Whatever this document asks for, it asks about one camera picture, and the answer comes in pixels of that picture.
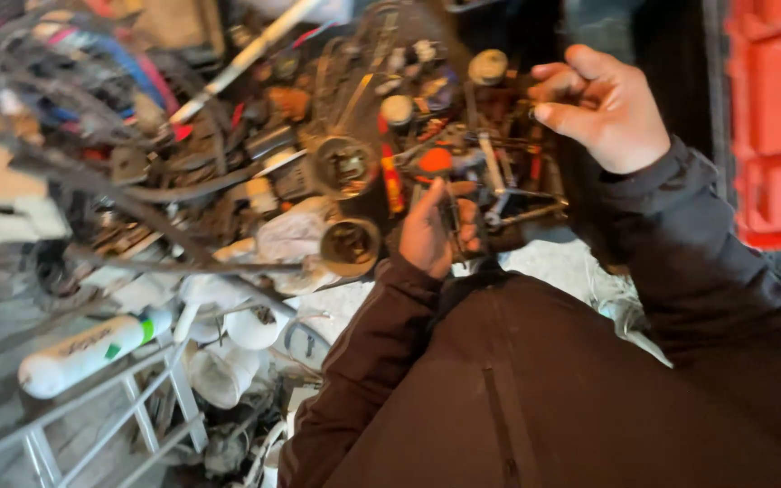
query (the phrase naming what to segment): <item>jacket zipper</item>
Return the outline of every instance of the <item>jacket zipper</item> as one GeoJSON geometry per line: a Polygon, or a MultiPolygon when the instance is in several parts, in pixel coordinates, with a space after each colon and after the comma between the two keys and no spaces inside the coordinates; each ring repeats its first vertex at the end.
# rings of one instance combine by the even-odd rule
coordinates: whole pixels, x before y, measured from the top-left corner
{"type": "Polygon", "coordinates": [[[508,422],[502,410],[502,402],[499,401],[499,390],[496,388],[495,372],[492,367],[482,371],[484,385],[487,388],[487,396],[490,404],[490,414],[493,416],[493,427],[496,432],[496,440],[499,443],[499,455],[503,462],[503,478],[505,488],[518,488],[520,486],[520,472],[517,471],[517,462],[514,459],[514,450],[511,448],[511,434],[508,431],[508,422]]]}

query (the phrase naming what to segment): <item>brown jacket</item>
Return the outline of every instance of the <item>brown jacket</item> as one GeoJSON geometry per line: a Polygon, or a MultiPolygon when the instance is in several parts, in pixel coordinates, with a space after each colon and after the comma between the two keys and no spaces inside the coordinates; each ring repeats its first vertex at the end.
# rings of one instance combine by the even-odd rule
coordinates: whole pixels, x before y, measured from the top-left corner
{"type": "Polygon", "coordinates": [[[674,140],[604,183],[670,369],[558,289],[399,256],[298,412],[280,486],[781,487],[781,282],[674,140]]]}

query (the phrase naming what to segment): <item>person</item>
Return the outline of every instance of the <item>person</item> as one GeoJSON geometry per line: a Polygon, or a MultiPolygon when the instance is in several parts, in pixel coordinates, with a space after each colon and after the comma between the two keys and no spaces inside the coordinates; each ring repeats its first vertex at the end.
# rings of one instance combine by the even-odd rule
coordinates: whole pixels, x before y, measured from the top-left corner
{"type": "Polygon", "coordinates": [[[673,368],[534,278],[442,290],[434,183],[301,406],[280,486],[781,487],[781,281],[732,235],[715,168],[668,135],[644,74],[582,45],[566,60],[533,69],[537,119],[601,164],[673,368]]]}

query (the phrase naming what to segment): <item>white bottle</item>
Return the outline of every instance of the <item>white bottle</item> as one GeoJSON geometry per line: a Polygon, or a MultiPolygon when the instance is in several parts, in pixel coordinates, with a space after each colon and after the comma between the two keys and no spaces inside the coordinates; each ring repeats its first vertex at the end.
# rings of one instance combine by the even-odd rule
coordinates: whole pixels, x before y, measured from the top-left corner
{"type": "Polygon", "coordinates": [[[106,320],[30,354],[20,363],[17,379],[26,393],[51,399],[168,330],[172,320],[167,310],[150,310],[141,318],[120,315],[106,320]]]}

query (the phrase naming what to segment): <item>green label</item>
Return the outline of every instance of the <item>green label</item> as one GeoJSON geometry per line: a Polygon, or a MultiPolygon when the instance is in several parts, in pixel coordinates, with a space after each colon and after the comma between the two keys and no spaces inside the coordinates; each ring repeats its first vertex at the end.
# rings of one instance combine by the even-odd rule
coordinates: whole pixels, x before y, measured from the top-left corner
{"type": "Polygon", "coordinates": [[[119,354],[119,351],[121,351],[122,348],[119,346],[116,346],[115,344],[111,344],[108,346],[108,351],[104,353],[104,359],[105,360],[112,360],[116,357],[116,354],[119,354]]]}
{"type": "Polygon", "coordinates": [[[153,332],[155,332],[155,327],[153,327],[152,320],[146,319],[143,322],[141,322],[141,328],[143,328],[143,340],[141,341],[141,346],[143,346],[153,338],[153,332]]]}

